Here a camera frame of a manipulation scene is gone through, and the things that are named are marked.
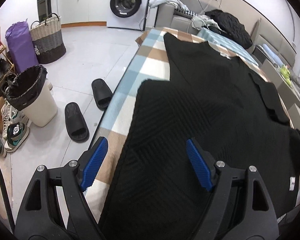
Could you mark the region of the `black knit sweater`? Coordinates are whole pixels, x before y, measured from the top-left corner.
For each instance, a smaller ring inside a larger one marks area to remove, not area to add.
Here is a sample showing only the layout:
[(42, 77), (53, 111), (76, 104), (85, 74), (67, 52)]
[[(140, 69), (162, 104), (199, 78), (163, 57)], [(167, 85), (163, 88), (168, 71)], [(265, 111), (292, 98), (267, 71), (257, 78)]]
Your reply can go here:
[(300, 131), (239, 57), (164, 35), (168, 81), (146, 80), (99, 220), (106, 239), (232, 239), (292, 210)]

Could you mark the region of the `black slipper near bin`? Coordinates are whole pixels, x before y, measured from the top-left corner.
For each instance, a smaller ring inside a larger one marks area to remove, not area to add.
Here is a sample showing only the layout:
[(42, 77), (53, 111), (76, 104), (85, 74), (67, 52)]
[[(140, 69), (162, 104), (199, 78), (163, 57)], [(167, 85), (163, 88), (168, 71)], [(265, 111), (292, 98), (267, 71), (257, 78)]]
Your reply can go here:
[(87, 141), (90, 133), (79, 105), (75, 102), (68, 103), (64, 113), (66, 130), (70, 139), (77, 143)]

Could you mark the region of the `white green sneaker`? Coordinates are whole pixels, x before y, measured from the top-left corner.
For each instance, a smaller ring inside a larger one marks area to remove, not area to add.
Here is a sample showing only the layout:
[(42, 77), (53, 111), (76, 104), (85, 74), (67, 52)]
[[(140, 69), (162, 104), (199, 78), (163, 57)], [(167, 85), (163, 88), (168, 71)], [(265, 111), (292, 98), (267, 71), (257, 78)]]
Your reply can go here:
[(29, 133), (30, 128), (22, 122), (18, 122), (8, 126), (7, 139), (5, 142), (5, 150), (7, 151), (7, 153), (15, 152), (27, 139)]

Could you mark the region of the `grey bedside cabinet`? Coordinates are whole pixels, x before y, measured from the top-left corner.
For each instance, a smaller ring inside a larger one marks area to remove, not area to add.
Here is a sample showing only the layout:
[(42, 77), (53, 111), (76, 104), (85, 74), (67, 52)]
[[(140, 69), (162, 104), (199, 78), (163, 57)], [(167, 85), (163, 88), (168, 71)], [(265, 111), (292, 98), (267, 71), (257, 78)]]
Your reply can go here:
[(285, 79), (268, 59), (265, 59), (264, 63), (262, 63), (261, 70), (263, 70), (267, 79), (275, 85), (287, 110), (293, 105), (297, 105), (300, 108), (300, 93), (296, 88), (290, 87), (286, 83)]

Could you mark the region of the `white bin with black bag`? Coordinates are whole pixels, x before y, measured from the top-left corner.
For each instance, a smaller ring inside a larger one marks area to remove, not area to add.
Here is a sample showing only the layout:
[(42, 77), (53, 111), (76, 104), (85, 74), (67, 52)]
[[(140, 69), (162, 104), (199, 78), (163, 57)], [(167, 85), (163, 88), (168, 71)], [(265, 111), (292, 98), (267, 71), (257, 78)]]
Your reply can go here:
[(10, 105), (38, 127), (46, 126), (58, 111), (46, 76), (47, 70), (42, 65), (27, 68), (16, 76), (6, 94)]

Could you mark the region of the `black slipper near bed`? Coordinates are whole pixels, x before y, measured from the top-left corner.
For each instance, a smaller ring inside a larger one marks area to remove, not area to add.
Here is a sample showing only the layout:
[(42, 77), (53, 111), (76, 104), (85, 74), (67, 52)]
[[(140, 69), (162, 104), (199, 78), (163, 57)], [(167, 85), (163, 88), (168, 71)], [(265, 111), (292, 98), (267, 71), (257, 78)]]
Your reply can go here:
[(93, 96), (98, 109), (105, 111), (113, 97), (113, 93), (103, 79), (96, 79), (91, 83)]

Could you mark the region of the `green toy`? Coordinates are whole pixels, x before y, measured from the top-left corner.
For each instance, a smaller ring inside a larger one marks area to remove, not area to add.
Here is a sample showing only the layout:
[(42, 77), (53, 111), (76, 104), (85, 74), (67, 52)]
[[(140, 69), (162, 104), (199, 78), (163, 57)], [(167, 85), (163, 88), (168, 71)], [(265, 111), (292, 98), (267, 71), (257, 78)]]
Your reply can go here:
[(289, 69), (288, 69), (288, 67), (286, 65), (282, 65), (280, 67), (280, 74), (284, 78), (284, 80), (287, 83), (287, 85), (289, 85), (291, 87), (292, 86), (292, 82), (291, 82), (291, 79), (290, 79), (290, 71), (289, 71)]

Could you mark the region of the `plaid checked blanket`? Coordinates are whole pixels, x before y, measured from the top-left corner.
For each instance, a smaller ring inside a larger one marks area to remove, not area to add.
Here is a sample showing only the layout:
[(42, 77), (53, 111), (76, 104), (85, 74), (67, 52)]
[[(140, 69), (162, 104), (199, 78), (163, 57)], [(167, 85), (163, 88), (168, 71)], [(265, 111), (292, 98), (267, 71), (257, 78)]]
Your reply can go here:
[(277, 216), (292, 209), (298, 176), (295, 131), (272, 83), (241, 58), (174, 31), (151, 31), (130, 62), (98, 127), (109, 148), (86, 198), (96, 220), (106, 200), (116, 216), (140, 212), (189, 217), (208, 192), (186, 155), (186, 141), (234, 168), (255, 165)]

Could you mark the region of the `woven laundry basket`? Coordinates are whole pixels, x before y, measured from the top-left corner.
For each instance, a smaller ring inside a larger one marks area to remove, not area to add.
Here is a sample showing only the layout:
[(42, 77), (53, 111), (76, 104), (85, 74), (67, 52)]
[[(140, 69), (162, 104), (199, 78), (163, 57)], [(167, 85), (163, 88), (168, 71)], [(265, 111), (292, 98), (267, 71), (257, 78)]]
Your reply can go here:
[(62, 37), (61, 17), (51, 13), (42, 21), (34, 21), (30, 26), (34, 51), (39, 64), (57, 61), (66, 53)]

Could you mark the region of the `purple plastic bag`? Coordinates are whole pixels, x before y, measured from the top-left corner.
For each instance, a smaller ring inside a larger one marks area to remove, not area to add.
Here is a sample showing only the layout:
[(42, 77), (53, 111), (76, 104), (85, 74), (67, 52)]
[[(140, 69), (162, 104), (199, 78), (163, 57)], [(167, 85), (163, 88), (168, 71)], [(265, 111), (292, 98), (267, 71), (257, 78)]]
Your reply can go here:
[(5, 38), (10, 56), (18, 73), (38, 65), (27, 21), (12, 24), (7, 29)]

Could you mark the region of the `teal checked cloth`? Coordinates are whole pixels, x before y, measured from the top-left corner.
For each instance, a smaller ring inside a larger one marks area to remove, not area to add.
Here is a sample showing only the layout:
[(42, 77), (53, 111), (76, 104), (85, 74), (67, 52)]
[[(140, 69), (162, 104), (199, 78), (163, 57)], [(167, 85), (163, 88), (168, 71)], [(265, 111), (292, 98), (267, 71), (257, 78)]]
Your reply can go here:
[(250, 63), (258, 67), (258, 63), (254, 60), (254, 58), (241, 45), (237, 44), (235, 41), (206, 28), (200, 30), (197, 36), (209, 42), (212, 42), (213, 44), (222, 46), (228, 50), (233, 51), (234, 53), (238, 54), (239, 56), (242, 56), (247, 61), (249, 61)]

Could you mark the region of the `black quilted jacket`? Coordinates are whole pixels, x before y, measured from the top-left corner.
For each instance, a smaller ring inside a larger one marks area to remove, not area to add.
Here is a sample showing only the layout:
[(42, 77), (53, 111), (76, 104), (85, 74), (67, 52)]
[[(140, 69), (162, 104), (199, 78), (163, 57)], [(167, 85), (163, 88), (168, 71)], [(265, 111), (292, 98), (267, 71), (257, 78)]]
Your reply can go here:
[(209, 26), (209, 30), (235, 41), (244, 49), (249, 49), (253, 45), (245, 26), (232, 14), (218, 9), (208, 11), (205, 14), (219, 26), (218, 28)]

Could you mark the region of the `grey sofa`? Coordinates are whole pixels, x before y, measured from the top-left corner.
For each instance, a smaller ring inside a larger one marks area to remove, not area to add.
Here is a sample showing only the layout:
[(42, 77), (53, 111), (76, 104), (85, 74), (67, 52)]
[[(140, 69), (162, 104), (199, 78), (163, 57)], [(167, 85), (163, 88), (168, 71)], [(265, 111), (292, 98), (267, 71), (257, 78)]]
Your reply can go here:
[[(221, 0), (181, 0), (191, 12), (198, 15), (203, 15), (207, 11), (219, 8)], [(157, 18), (155, 27), (170, 27), (192, 34), (198, 33), (197, 30), (191, 26), (192, 16), (189, 14), (182, 14), (176, 11), (173, 5), (161, 4), (158, 6)]]

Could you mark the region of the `white washing machine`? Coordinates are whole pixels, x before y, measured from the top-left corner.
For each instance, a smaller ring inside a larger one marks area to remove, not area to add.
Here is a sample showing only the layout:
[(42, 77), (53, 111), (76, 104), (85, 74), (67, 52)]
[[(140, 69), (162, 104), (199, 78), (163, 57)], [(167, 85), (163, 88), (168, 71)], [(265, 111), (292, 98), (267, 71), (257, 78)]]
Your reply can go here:
[(109, 0), (108, 28), (143, 31), (149, 0)]

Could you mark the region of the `light grey blanket on sofa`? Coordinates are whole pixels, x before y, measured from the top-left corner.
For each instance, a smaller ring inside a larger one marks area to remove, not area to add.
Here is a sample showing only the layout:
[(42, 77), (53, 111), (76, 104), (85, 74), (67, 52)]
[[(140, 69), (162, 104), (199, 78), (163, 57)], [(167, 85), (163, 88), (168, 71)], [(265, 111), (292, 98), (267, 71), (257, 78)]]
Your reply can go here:
[(155, 8), (161, 4), (170, 4), (173, 5), (175, 9), (189, 11), (188, 7), (181, 0), (150, 0), (148, 5), (150, 8)]

